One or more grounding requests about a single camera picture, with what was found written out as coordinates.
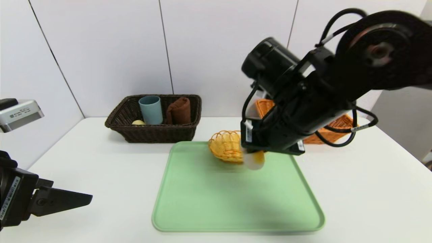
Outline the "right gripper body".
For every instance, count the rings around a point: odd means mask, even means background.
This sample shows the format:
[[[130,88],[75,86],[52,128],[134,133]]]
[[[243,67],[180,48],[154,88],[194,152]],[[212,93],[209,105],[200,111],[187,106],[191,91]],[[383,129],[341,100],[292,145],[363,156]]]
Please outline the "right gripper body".
[[[305,153],[298,145],[306,138],[306,110],[302,106],[272,106],[264,117],[249,116],[249,108],[242,107],[240,124],[241,145],[247,153]]]

